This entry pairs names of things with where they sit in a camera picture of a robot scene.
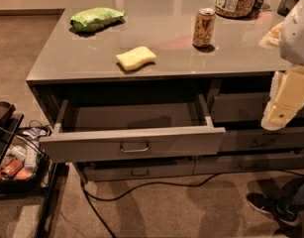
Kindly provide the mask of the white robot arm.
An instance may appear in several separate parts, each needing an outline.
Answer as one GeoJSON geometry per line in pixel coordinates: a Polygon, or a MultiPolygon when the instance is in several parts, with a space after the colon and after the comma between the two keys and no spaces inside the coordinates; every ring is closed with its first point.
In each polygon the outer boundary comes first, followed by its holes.
{"type": "Polygon", "coordinates": [[[272,78],[261,119],[261,127],[269,131],[284,128],[304,107],[304,0],[288,13],[277,33],[279,54],[291,68],[272,78]]]}

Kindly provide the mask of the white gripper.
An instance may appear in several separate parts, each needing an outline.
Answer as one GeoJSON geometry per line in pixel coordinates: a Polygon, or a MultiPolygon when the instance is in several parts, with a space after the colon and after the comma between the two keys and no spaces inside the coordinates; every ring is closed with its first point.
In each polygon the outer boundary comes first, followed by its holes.
{"type": "Polygon", "coordinates": [[[268,131],[284,128],[304,107],[304,65],[293,65],[286,72],[276,71],[271,80],[269,101],[261,127],[268,131]]]}

